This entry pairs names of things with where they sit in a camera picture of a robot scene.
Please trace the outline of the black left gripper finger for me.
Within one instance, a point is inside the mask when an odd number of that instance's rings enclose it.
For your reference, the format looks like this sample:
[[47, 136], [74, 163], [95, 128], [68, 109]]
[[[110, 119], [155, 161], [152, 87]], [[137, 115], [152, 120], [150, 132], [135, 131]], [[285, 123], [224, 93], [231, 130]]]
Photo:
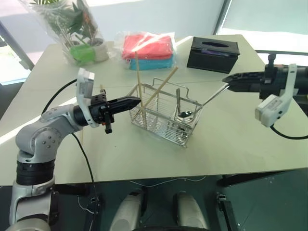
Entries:
[[109, 105], [109, 113], [114, 115], [124, 111], [131, 110], [136, 107], [139, 103], [112, 103]]
[[134, 96], [125, 96], [108, 101], [110, 108], [134, 108], [141, 102], [141, 99]]

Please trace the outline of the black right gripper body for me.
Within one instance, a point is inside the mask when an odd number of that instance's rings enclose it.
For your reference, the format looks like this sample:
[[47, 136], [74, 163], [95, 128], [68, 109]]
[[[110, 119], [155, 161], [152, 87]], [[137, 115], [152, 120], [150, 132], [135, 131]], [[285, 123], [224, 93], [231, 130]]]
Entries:
[[267, 64], [264, 70], [264, 76], [260, 82], [259, 99], [265, 100], [270, 95], [280, 96], [281, 90], [285, 89], [288, 75], [287, 65]]

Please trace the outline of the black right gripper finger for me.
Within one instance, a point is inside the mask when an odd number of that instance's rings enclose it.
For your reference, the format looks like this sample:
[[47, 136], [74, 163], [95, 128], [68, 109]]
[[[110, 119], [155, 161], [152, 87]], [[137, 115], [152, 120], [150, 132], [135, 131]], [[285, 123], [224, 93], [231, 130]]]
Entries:
[[228, 84], [235, 83], [259, 83], [264, 76], [264, 72], [244, 72], [229, 75], [223, 78], [222, 82]]
[[233, 92], [259, 92], [260, 83], [258, 82], [244, 82], [244, 81], [231, 81], [227, 82], [228, 89]]

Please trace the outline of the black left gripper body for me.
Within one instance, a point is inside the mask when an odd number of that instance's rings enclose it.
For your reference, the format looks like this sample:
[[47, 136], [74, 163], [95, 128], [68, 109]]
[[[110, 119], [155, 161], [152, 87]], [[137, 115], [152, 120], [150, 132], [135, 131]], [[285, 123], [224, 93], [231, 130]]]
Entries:
[[98, 95], [92, 96], [89, 106], [92, 119], [97, 124], [105, 126], [106, 134], [112, 133], [111, 124], [114, 123], [114, 116], [109, 112], [109, 106], [104, 89], [100, 90]]

